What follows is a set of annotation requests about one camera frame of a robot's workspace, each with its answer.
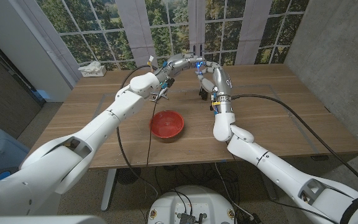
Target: table leg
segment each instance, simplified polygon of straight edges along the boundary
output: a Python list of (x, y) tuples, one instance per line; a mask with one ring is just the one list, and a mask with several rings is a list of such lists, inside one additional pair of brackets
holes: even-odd
[(107, 174), (106, 185), (104, 186), (101, 205), (102, 212), (105, 212), (109, 209), (112, 189), (114, 188), (114, 180), (116, 179), (116, 172), (117, 169), (109, 169), (109, 172)]

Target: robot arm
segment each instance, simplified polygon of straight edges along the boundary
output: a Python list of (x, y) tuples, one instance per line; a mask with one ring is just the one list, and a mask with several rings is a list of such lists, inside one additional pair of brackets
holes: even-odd
[[(358, 192), (328, 179), (305, 174), (275, 154), (254, 142), (254, 136), (233, 123), (235, 116), (231, 108), (231, 81), (219, 65), (207, 62), (208, 68), (199, 72), (201, 86), (211, 92), (215, 113), (214, 137), (218, 141), (230, 140), (227, 149), (261, 170), (276, 183), (301, 208), (328, 217), (337, 223), (358, 223)], [(202, 74), (213, 73), (215, 86)], [(314, 223), (331, 221), (304, 212)]]
[(134, 77), (83, 129), (40, 146), (20, 171), (0, 180), (0, 215), (31, 215), (53, 192), (63, 194), (72, 188), (105, 140), (121, 122), (140, 111), (151, 91), (168, 88), (180, 71), (203, 60), (190, 54), (173, 56), (155, 74)]

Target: wooden table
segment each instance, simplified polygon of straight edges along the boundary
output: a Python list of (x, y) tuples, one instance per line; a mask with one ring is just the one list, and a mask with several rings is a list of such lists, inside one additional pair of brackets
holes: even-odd
[[(345, 127), (310, 93), (285, 65), (241, 65), (224, 68), (231, 77), (232, 94), (261, 94), (282, 100), (292, 107), (336, 152), (358, 152), (358, 142)], [(174, 110), (182, 114), (185, 127), (177, 137), (162, 140), (152, 136), (150, 166), (232, 161), (225, 142), (213, 136), (214, 115), (210, 101), (198, 95), (195, 70), (175, 79), (156, 112)], [(82, 78), (51, 120), (31, 152), (43, 143), (79, 131), (113, 101), (128, 71), (108, 72), (105, 77)], [(149, 145), (149, 121), (154, 103), (120, 125), (124, 150), (133, 166), (145, 166)], [(255, 142), (278, 156), (315, 156), (329, 152), (277, 103), (260, 98), (233, 101), (236, 125), (250, 131)], [(126, 167), (114, 133), (95, 155), (91, 169)]]

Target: door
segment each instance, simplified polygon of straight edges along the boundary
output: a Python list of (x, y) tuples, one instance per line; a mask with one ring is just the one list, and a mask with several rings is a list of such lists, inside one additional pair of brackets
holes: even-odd
[(0, 64), (0, 128), (19, 137), (41, 106)]

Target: wall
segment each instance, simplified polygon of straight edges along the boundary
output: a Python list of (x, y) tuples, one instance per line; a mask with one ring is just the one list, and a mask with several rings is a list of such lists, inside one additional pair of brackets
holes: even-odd
[[(358, 140), (358, 1), (311, 0), (285, 64)], [(349, 159), (358, 170), (358, 155)], [(307, 172), (319, 164), (318, 174), (358, 190), (358, 180), (333, 161), (294, 160)]]
[(36, 89), (48, 95), (46, 101), (64, 101), (71, 92), (9, 1), (0, 1), (0, 49)]

